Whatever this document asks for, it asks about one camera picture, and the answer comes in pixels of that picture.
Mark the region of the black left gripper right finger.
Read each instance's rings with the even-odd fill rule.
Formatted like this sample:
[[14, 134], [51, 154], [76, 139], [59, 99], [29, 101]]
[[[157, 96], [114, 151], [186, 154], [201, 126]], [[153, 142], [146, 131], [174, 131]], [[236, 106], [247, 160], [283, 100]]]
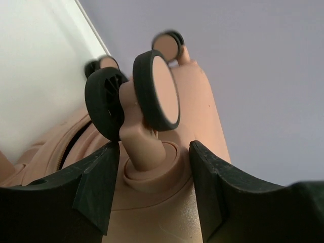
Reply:
[[323, 182], [284, 187], [189, 147], [204, 242], [323, 242]]

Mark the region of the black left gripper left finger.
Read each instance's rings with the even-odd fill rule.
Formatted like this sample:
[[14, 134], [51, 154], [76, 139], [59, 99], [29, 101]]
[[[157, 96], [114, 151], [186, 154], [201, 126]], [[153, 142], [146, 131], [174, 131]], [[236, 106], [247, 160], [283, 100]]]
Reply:
[[1, 189], [1, 242], [101, 242], [108, 225], [119, 144], [26, 186]]

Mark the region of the pink hard-shell suitcase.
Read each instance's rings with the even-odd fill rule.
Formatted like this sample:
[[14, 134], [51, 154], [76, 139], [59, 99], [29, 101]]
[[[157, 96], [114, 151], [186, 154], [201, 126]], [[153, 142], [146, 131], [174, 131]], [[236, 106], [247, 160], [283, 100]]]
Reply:
[[85, 66], [85, 104], [38, 137], [12, 164], [1, 155], [1, 189], [62, 170], [119, 144], [108, 232], [101, 242], [202, 242], [189, 145], [229, 160], [210, 82], [182, 35], [157, 34], [131, 77], [111, 56]]

